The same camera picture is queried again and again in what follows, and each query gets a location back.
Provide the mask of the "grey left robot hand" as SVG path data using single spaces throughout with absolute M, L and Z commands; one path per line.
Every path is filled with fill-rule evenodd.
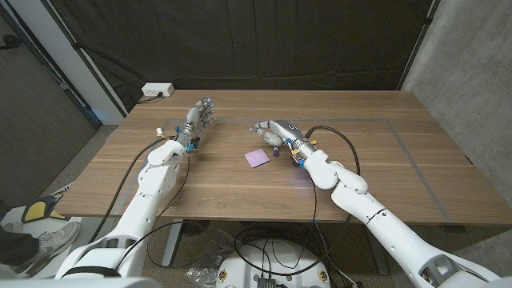
M 213 117 L 213 107 L 210 98 L 203 98 L 187 112 L 186 120 L 175 139 L 187 152 L 198 148 L 201 136 L 217 120 Z

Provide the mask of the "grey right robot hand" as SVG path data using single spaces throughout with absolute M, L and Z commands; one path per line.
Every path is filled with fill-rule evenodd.
M 253 125 L 249 131 L 271 146 L 287 146 L 297 161 L 305 161 L 317 151 L 296 126 L 284 120 L 266 120 Z

